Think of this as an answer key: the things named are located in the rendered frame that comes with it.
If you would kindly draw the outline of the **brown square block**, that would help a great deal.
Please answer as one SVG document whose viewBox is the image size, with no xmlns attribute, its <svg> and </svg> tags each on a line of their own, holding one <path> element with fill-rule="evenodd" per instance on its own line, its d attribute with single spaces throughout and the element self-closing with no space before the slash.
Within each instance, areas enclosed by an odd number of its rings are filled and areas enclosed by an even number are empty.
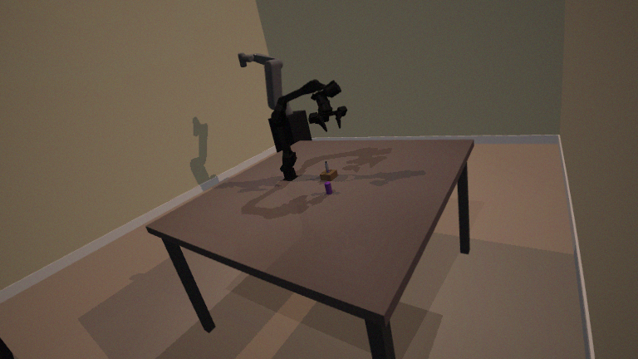
<svg viewBox="0 0 638 359">
<path fill-rule="evenodd" d="M 330 170 L 329 173 L 327 173 L 326 170 L 324 170 L 322 173 L 320 173 L 321 180 L 332 181 L 337 176 L 338 176 L 337 170 Z"/>
</svg>

